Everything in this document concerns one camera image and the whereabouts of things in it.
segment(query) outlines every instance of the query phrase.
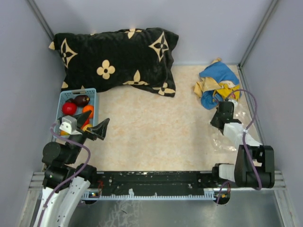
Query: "cable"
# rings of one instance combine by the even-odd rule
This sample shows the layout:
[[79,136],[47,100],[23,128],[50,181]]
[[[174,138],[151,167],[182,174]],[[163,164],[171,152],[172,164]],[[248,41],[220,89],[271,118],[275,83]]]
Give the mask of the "cable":
[[[259,176],[259,174],[258,174],[258,172],[257,172],[257,169],[256,169],[256,167],[255,167],[255,165],[254,165],[254,162],[253,162],[253,160],[252,160],[252,157],[251,157],[251,155],[250,155],[250,152],[249,152],[249,150],[248,150],[247,144],[246,144],[246,142],[245,142],[246,131],[247,131],[248,128],[254,123],[254,121],[255,121],[255,119],[256,119],[256,117],[257,117],[258,104],[257,104],[257,100],[256,100],[255,96],[254,96],[250,91],[245,90],[245,89],[234,90],[234,91],[232,91],[232,92],[227,96],[227,98],[228,98],[230,95],[232,95],[234,92],[237,92],[237,91],[243,91],[243,92],[248,93],[248,94],[252,97],[252,99],[254,100],[254,102],[255,102],[255,111],[254,111],[254,115],[253,115],[253,117],[252,117],[250,123],[249,123],[249,124],[247,125],[247,127],[245,128],[245,131],[243,132],[242,142],[243,142],[243,146],[244,146],[244,150],[245,150],[245,152],[246,152],[247,158],[248,158],[248,160],[250,161],[252,170],[254,171],[254,174],[255,174],[256,179],[257,179],[257,182],[258,182],[258,188],[257,188],[257,190],[261,190],[261,189],[262,189],[262,182],[261,182],[260,176]],[[220,192],[222,191],[222,188],[223,188],[228,182],[230,182],[230,181],[225,181],[225,182],[221,185],[220,190],[219,190],[219,194],[218,194],[218,198],[217,198],[217,202],[216,202],[217,204],[219,203]]]
[[230,194],[231,190],[232,190],[231,184],[228,182],[228,184],[227,184],[227,193]]
[[223,187],[224,187],[225,185],[229,184],[229,183],[231,183],[231,181],[225,181],[225,182],[221,185],[220,190],[219,190],[218,195],[217,195],[217,201],[216,201],[217,205],[219,204],[219,200],[220,200],[220,196],[221,196],[221,191],[222,191]]
[[59,121],[55,121],[55,122],[52,124],[52,126],[51,126],[51,128],[50,128],[51,134],[52,134],[53,136],[55,136],[56,138],[58,138],[58,139],[64,140],[64,141],[66,141],[66,142],[68,142],[68,143],[71,143],[71,144],[74,144],[74,145],[76,145],[76,146],[78,146],[78,147],[81,147],[81,148],[86,149],[86,150],[87,150],[87,153],[88,153],[88,156],[87,156],[87,159],[86,159],[85,163],[83,164],[83,166],[82,166],[77,172],[75,172],[72,176],[70,176],[69,178],[65,179],[65,180],[62,181],[60,184],[58,184],[57,187],[55,187],[54,190],[53,190],[53,191],[50,193],[50,195],[47,197],[47,199],[46,199],[46,201],[45,201],[45,204],[43,205],[43,209],[42,209],[42,211],[41,211],[41,214],[40,214],[40,217],[39,217],[39,221],[38,221],[37,227],[40,227],[40,225],[41,225],[41,222],[42,222],[42,219],[43,219],[43,215],[44,215],[44,211],[45,211],[45,209],[47,208],[47,204],[48,204],[49,200],[51,199],[51,197],[53,196],[53,194],[54,194],[57,190],[59,190],[64,184],[66,184],[67,182],[71,181],[72,178],[76,177],[76,176],[77,176],[77,175],[86,167],[86,165],[87,165],[87,163],[89,162],[89,159],[90,159],[90,150],[89,150],[88,147],[84,146],[83,144],[80,144],[80,143],[77,143],[77,142],[75,142],[75,141],[72,141],[72,140],[69,140],[69,139],[67,139],[67,138],[64,138],[64,137],[62,137],[62,136],[59,136],[59,135],[57,135],[57,134],[53,131],[54,127],[55,127],[56,125],[58,125],[59,123],[60,123]]

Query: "blue cloth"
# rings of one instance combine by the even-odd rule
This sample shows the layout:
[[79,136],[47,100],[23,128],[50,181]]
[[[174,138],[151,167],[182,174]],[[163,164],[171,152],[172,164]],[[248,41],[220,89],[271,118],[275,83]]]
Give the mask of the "blue cloth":
[[[217,83],[220,83],[221,81],[229,80],[234,85],[238,85],[240,82],[236,75],[228,68],[227,65],[225,65],[222,62],[216,62],[214,64],[211,64],[208,66],[204,71],[199,73],[199,76],[201,78],[203,77],[211,77]],[[217,106],[219,101],[223,101],[223,98],[218,93],[213,96],[214,91],[205,91],[202,94],[201,97],[201,104],[204,106],[207,110],[213,109]]]

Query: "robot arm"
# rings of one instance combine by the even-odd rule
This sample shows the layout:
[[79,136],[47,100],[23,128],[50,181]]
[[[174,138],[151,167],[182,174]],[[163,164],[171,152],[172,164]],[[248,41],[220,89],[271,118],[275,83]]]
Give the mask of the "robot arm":
[[215,172],[222,179],[236,183],[238,187],[258,187],[256,175],[243,145],[243,133],[246,133],[245,143],[253,160],[261,163],[255,166],[261,179],[262,187],[272,188],[275,184],[274,150],[271,146],[264,146],[247,133],[243,124],[233,118],[234,104],[231,101],[222,101],[211,120],[211,125],[233,142],[238,148],[236,164],[216,164]]
[[[91,111],[59,119],[60,129],[71,134],[68,138],[70,143],[50,142],[43,149],[42,162],[47,165],[47,169],[43,180],[42,201],[34,227],[67,227],[84,191],[97,180],[97,169],[93,166],[81,164],[77,169],[68,166],[76,161],[81,150],[81,147],[74,145],[71,141],[84,144],[87,138],[103,140],[106,136],[109,118],[97,126],[89,128],[88,131],[80,129],[90,113]],[[63,183],[67,178],[73,176],[72,182]],[[53,193],[59,184],[63,185]]]

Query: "black pillow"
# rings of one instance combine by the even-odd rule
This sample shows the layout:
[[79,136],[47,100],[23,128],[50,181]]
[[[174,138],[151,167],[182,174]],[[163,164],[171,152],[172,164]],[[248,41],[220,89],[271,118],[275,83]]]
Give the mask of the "black pillow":
[[62,90],[94,87],[103,92],[131,85],[175,96],[171,51],[178,35],[162,28],[119,30],[91,35],[59,33],[50,48],[59,50],[66,78]]

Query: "eggplant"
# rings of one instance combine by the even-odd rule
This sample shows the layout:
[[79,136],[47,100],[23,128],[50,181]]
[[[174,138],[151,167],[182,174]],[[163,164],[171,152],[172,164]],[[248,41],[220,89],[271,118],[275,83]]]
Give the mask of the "eggplant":
[[73,98],[70,98],[70,99],[66,100],[66,103],[75,103],[75,100]]
[[90,98],[87,95],[79,95],[73,99],[73,103],[78,107],[85,107],[90,101]]

